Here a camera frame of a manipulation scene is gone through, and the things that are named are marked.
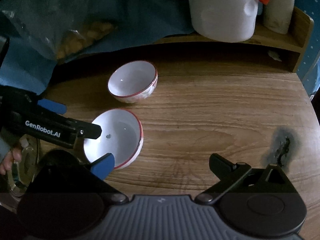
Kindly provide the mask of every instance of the human hand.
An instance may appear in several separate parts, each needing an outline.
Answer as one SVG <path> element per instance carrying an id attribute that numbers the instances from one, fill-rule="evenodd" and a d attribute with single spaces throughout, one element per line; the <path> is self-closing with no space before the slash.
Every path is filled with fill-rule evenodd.
<path id="1" fill-rule="evenodd" d="M 0 164 L 0 174 L 5 175 L 7 171 L 10 171 L 14 161 L 20 162 L 22 147 L 21 145 L 15 146 L 7 155 L 4 157 Z"/>

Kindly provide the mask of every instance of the clear plastic bag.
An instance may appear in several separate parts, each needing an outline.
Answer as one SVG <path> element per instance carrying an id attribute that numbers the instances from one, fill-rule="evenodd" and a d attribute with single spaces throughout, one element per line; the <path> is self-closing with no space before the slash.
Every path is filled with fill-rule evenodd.
<path id="1" fill-rule="evenodd" d="M 0 11 L 43 57 L 59 60 L 114 29 L 91 17 L 90 5 L 91 0 L 2 0 Z"/>

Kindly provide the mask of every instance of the white bowl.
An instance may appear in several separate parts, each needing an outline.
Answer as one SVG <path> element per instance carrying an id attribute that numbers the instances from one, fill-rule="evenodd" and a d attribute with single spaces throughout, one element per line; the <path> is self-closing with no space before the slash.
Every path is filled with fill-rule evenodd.
<path id="1" fill-rule="evenodd" d="M 84 140 L 84 153 L 89 162 L 112 153 L 115 169 L 123 169 L 137 158 L 143 144 L 143 131 L 134 113 L 121 108 L 111 109 L 92 123 L 100 125 L 102 133 L 96 140 Z"/>
<path id="2" fill-rule="evenodd" d="M 137 60 L 118 68 L 108 81 L 108 90 L 117 100 L 135 103 L 155 90 L 158 72 L 150 62 Z"/>

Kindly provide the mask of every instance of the gray ridged panel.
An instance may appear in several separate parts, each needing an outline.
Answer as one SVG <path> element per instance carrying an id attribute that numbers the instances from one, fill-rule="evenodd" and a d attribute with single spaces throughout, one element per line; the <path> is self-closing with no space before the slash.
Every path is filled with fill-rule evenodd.
<path id="1" fill-rule="evenodd" d="M 110 208 L 92 231 L 77 240 L 255 240 L 227 226 L 210 206 L 189 196 L 143 196 Z M 283 240 L 301 240 L 297 235 Z"/>

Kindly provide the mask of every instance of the wooden table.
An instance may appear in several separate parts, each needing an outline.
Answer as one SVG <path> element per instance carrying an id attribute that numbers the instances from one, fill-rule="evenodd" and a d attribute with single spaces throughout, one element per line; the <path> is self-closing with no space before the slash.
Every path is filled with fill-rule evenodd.
<path id="1" fill-rule="evenodd" d="M 166 44 L 88 57 L 59 66 L 47 98 L 66 104 L 67 117 L 88 122 L 113 107 L 131 109 L 140 118 L 144 130 L 140 155 L 106 179 L 128 195 L 194 197 L 218 181 L 209 170 L 212 153 L 234 163 L 265 167 L 275 132 L 284 127 L 295 139 L 287 176 L 308 208 L 301 235 L 319 238 L 320 128 L 316 115 L 295 73 L 248 48 L 246 52 L 224 51 L 216 43 Z M 107 80 L 117 67 L 135 59 L 154 62 L 158 85 L 140 103 L 120 103 L 108 94 Z M 65 68 L 72 75 L 67 76 Z M 43 144 L 45 151 L 52 147 Z M 81 141 L 75 154 L 81 158 Z"/>

